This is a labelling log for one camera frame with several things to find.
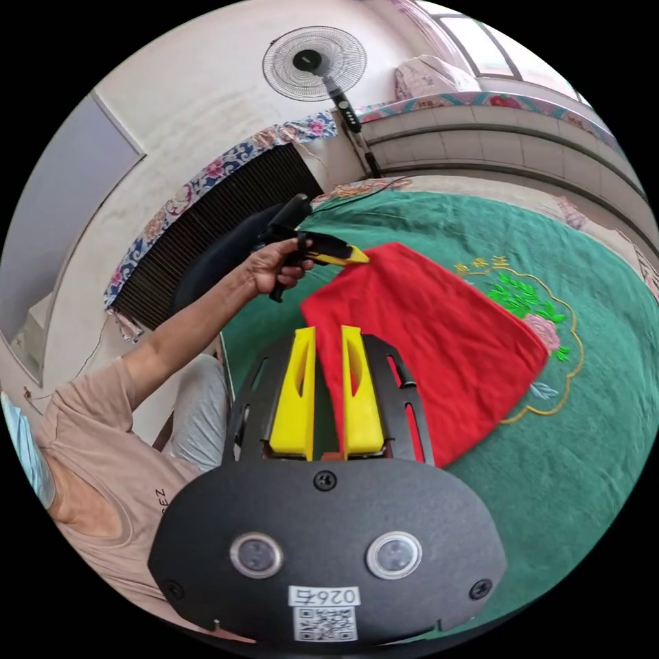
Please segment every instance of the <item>window frame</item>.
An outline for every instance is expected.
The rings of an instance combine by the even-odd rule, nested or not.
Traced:
[[[508,54],[508,51],[501,45],[499,40],[492,34],[492,32],[489,30],[489,28],[481,23],[480,21],[472,18],[471,16],[467,16],[466,14],[431,14],[429,13],[425,8],[423,8],[421,5],[417,4],[417,7],[419,9],[423,10],[426,12],[430,18],[433,19],[433,21],[448,35],[448,37],[453,41],[457,49],[462,53],[462,56],[464,59],[467,60],[467,64],[470,66],[470,68],[473,71],[474,77],[475,78],[491,78],[491,79],[499,79],[499,80],[516,80],[517,82],[523,82],[524,84],[530,84],[535,87],[538,87],[540,89],[549,89],[552,91],[554,94],[558,94],[560,96],[563,96],[565,98],[569,98],[571,101],[576,101],[577,103],[581,103],[582,105],[585,105],[586,107],[590,107],[589,103],[585,102],[583,99],[583,96],[574,88],[573,85],[571,85],[568,81],[568,85],[570,85],[570,89],[574,92],[576,98],[573,98],[572,96],[568,96],[567,94],[558,91],[554,89],[553,87],[547,87],[546,85],[543,84],[538,84],[537,82],[529,82],[528,80],[525,80],[522,77],[522,73],[519,70],[519,67],[517,64],[514,62],[512,57]],[[467,19],[470,21],[473,21],[477,26],[479,26],[482,31],[487,35],[488,39],[494,44],[495,48],[501,53],[501,56],[504,58],[506,65],[510,69],[511,73],[483,73],[478,66],[476,65],[476,62],[474,61],[474,58],[472,57],[471,53],[469,52],[469,49],[462,43],[462,41],[456,36],[456,34],[448,27],[442,19]]]

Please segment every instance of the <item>electric fan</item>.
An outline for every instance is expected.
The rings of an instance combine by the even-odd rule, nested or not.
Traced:
[[[367,57],[359,41],[336,27],[300,27],[275,39],[263,58],[268,84],[297,101],[331,100],[364,151],[375,178],[380,169],[362,136],[362,126],[345,92],[364,75]]]

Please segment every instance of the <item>gold embroidered border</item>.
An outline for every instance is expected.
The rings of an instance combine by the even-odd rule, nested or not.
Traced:
[[[518,277],[530,277],[534,280],[536,280],[542,287],[547,291],[547,295],[554,300],[554,302],[558,302],[559,304],[562,304],[563,306],[567,307],[570,310],[570,313],[572,314],[572,327],[570,328],[570,333],[572,336],[575,337],[575,340],[577,341],[577,345],[579,346],[579,363],[575,367],[574,371],[571,373],[568,373],[565,378],[565,391],[563,393],[563,397],[559,401],[559,404],[553,409],[549,411],[544,411],[544,410],[537,410],[534,407],[531,407],[530,405],[526,405],[522,410],[520,410],[517,414],[515,414],[513,417],[510,417],[509,419],[503,419],[501,421],[501,424],[504,425],[509,425],[509,424],[514,424],[516,421],[519,421],[527,412],[533,412],[534,414],[538,414],[544,417],[548,417],[551,415],[556,414],[563,405],[567,402],[568,396],[570,395],[570,381],[572,378],[581,371],[581,368],[583,367],[583,343],[581,343],[581,339],[577,335],[577,315],[575,314],[574,309],[570,307],[567,302],[563,302],[562,300],[559,300],[557,297],[554,297],[552,292],[549,290],[548,286],[546,286],[543,282],[541,282],[535,275],[530,275],[528,273],[518,273],[512,268],[507,268],[505,266],[492,266],[491,268],[488,268],[487,270],[484,270],[483,272],[479,273],[465,273],[463,275],[463,278],[466,277],[471,277],[471,276],[479,276],[479,275],[488,275],[490,274],[491,271],[493,270],[508,270],[510,273],[513,273],[514,275],[517,275]]]

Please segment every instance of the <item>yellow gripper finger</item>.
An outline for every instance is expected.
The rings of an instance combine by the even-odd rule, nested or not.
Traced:
[[[315,394],[316,328],[304,327],[295,332],[277,403],[270,434],[275,454],[313,460]]]
[[[359,327],[341,327],[343,342],[343,454],[379,453],[384,435],[371,370]]]

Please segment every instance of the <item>white label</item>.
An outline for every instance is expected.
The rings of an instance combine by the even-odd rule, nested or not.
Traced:
[[[295,606],[293,629],[295,640],[308,643],[346,643],[357,640],[355,607]]]
[[[288,586],[288,605],[310,608],[355,607],[361,604],[359,588],[308,588]]]

